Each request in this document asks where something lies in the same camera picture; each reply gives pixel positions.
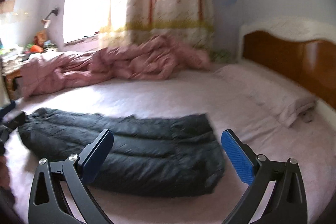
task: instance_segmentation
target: wooden headboard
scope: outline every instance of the wooden headboard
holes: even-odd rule
[[[336,109],[336,44],[286,41],[255,31],[244,36],[243,57],[294,80]]]

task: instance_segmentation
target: pillow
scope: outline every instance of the pillow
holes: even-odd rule
[[[261,66],[230,64],[215,75],[233,84],[286,127],[291,126],[301,112],[316,105],[317,98],[310,92]]]

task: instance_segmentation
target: bed sheet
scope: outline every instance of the bed sheet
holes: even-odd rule
[[[287,161],[290,157],[298,160],[305,183],[309,223],[322,213],[336,187],[335,133],[320,117],[312,124],[296,123],[293,128],[285,128],[231,84],[211,73],[183,71],[166,81],[111,80],[33,97],[20,102],[19,107],[28,114],[40,107],[49,107],[113,117],[135,114],[138,118],[207,113],[218,140],[221,133],[230,128],[256,154],[263,153],[270,160]],[[17,133],[11,136],[6,148],[16,209],[27,221],[30,188],[38,159],[22,145]],[[226,171],[211,195],[164,199],[90,190],[115,224],[219,224],[247,188],[224,156]],[[65,186],[64,191],[74,215],[82,220]],[[269,187],[253,220],[261,216],[271,191]]]

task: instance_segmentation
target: silver bolt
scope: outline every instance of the silver bolt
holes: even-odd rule
[[[294,159],[294,158],[290,158],[290,159],[289,159],[289,162],[290,162],[291,164],[297,164],[297,160]]]
[[[39,165],[44,165],[47,162],[47,159],[40,159]]]
[[[267,157],[265,155],[258,155],[258,160],[260,160],[260,161],[266,161]]]
[[[72,154],[72,155],[69,156],[70,161],[75,161],[77,159],[78,159],[78,156],[76,154]]]

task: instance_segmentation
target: crumpled blanket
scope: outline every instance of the crumpled blanket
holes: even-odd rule
[[[165,80],[177,68],[210,69],[208,54],[174,37],[96,52],[62,52],[36,56],[21,68],[23,97],[50,94],[65,88],[94,85],[112,78]]]

